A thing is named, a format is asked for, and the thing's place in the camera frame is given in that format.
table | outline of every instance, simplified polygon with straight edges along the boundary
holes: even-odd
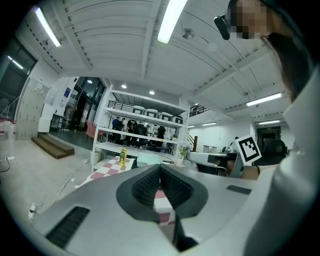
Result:
[[[94,181],[96,179],[129,171],[131,170],[134,161],[134,158],[127,158],[125,160],[125,166],[120,166],[119,156],[116,156],[110,161],[108,161],[104,166],[100,167],[98,170],[96,170],[94,173],[88,176],[85,179],[85,181],[82,182],[80,185],[75,186],[74,189],[76,190],[84,184]],[[159,189],[155,194],[153,210],[159,214],[160,226],[168,226],[175,224],[175,211],[172,208],[165,193],[161,189]]]

white ceiling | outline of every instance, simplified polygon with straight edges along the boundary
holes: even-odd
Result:
[[[63,76],[108,78],[175,96],[185,94],[220,118],[264,118],[288,107],[287,98],[259,108],[244,106],[282,92],[284,86],[274,56],[260,54],[265,48],[262,40],[234,35],[229,41],[222,39],[214,17],[225,12],[227,0],[188,0],[169,44],[163,44],[157,36],[168,2],[46,0],[39,6],[61,46],[48,40],[32,11],[19,32]],[[195,37],[185,40],[182,28],[192,28]]]

wooden step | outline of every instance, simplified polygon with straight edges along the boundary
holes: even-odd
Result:
[[[69,155],[58,148],[54,147],[51,143],[48,143],[41,137],[32,137],[31,140],[39,146],[39,148],[43,149],[47,152],[50,156],[54,157],[55,159],[65,158]]]
[[[39,138],[41,138],[44,141],[46,141],[47,143],[51,144],[52,146],[54,146],[58,150],[65,152],[68,156],[75,154],[75,149],[73,147],[62,143],[62,142],[50,137],[49,135],[43,134],[43,135],[40,135]]]

bottle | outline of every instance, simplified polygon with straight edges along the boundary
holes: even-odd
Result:
[[[127,159],[127,142],[123,142],[123,149],[120,151],[120,158],[119,158],[119,165],[126,166],[126,159]]]

